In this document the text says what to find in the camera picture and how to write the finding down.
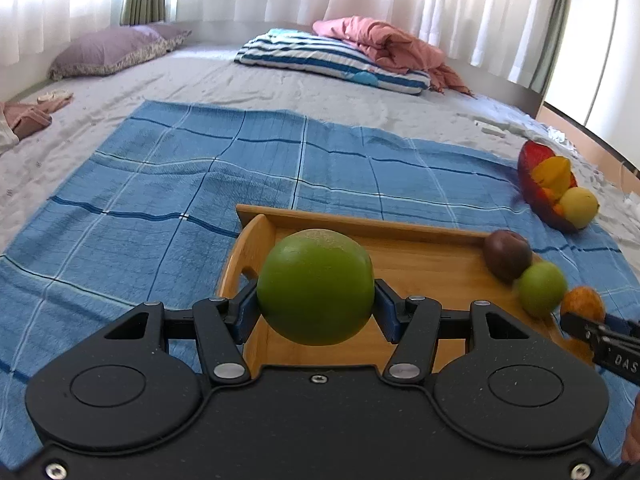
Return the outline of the person's hand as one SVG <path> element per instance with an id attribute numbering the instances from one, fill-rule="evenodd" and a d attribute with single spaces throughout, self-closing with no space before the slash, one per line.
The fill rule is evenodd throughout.
<path id="1" fill-rule="evenodd" d="M 640 460 L 640 394 L 634 402 L 634 411 L 626 430 L 620 458 L 623 462 L 632 464 L 638 463 Z"/>

